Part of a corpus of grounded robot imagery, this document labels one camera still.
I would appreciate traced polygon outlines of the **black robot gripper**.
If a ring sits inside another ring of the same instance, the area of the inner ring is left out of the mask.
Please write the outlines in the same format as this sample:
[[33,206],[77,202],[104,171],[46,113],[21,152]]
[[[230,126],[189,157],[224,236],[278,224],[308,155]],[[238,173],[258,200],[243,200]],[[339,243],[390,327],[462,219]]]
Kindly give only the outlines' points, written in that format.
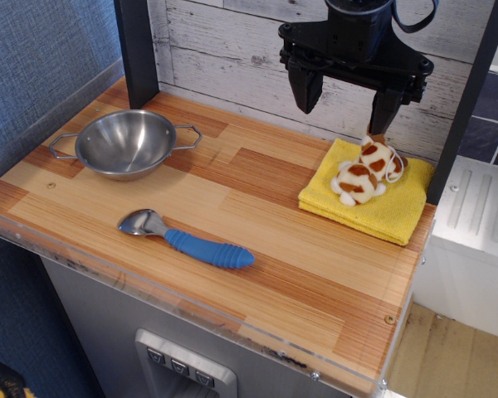
[[319,22],[286,22],[278,34],[281,63],[288,70],[297,107],[309,114],[317,104],[324,77],[377,90],[369,134],[386,134],[403,102],[420,102],[433,64],[394,33],[426,27],[432,14],[405,25],[395,1],[328,1]]

